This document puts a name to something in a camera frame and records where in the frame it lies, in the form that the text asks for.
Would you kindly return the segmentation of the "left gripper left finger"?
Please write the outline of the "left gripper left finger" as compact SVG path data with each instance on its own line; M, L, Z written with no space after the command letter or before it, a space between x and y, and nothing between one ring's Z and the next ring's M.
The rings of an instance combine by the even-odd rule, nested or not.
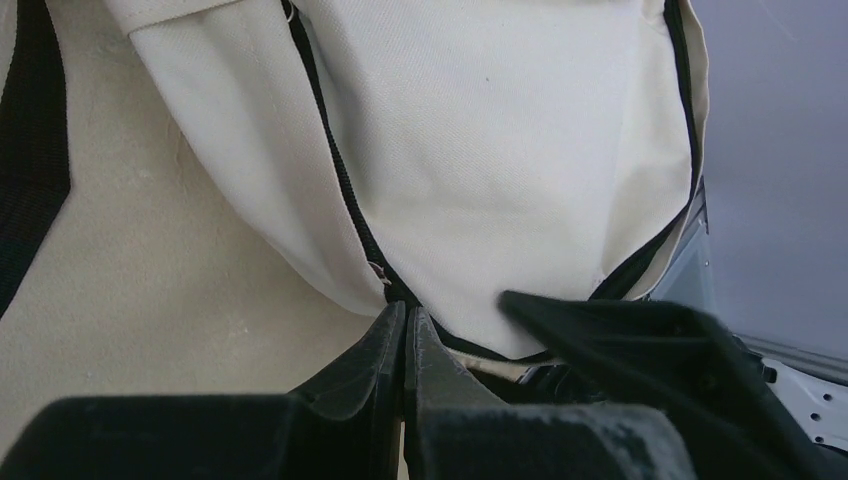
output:
M406 309L284 394L70 397L25 427L5 479L393 479Z

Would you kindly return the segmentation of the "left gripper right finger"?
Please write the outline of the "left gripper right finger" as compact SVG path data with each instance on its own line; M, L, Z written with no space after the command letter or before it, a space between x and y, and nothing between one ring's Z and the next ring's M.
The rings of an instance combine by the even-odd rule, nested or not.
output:
M404 458L413 479L693 479L683 439L638 405L510 405L408 316Z

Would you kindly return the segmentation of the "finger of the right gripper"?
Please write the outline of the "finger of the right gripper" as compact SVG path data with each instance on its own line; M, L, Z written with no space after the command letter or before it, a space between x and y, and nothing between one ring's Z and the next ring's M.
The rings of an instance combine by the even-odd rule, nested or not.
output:
M664 301L506 291L499 310L610 400L666 415L701 479L843 479L847 391Z

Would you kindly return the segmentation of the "cream canvas backpack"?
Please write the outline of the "cream canvas backpack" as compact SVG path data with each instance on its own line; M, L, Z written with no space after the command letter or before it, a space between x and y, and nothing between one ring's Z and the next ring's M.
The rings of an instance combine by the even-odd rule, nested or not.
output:
M708 110L702 28L664 1L70 1L74 189L3 317L1 376L103 350L203 373L303 350L384 306L339 190L463 347L540 345L498 295L585 299L664 227L681 236ZM315 103L292 28L311 46Z

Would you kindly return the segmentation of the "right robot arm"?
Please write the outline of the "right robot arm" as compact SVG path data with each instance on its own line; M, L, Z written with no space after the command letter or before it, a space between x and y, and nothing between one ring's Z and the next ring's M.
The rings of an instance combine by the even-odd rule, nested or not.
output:
M752 352L710 314L514 291L498 307L610 400L664 413L701 479L847 475L846 388Z

